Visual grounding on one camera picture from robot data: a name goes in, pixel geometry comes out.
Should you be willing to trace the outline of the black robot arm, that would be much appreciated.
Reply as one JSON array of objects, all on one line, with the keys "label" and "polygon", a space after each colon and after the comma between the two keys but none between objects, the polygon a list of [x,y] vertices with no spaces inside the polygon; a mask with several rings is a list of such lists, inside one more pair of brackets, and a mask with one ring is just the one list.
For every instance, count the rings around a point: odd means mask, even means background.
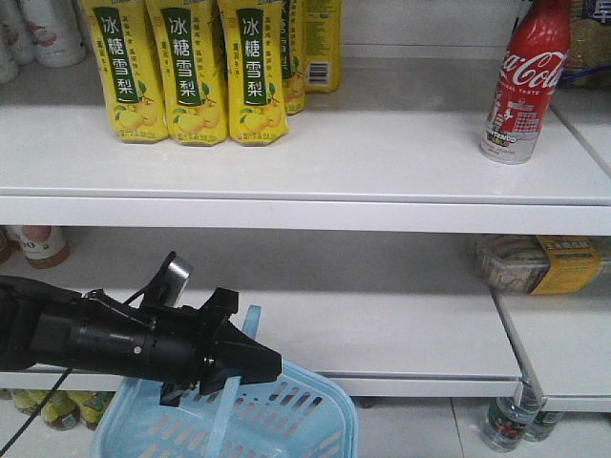
[{"label": "black robot arm", "polygon": [[281,355],[230,322],[236,292],[218,288],[200,308],[176,307],[170,282],[154,280],[137,296],[132,307],[101,289],[80,294],[2,277],[2,370],[50,364],[157,381],[163,406],[178,406],[193,388],[219,391],[231,377],[252,385],[281,374]]}]

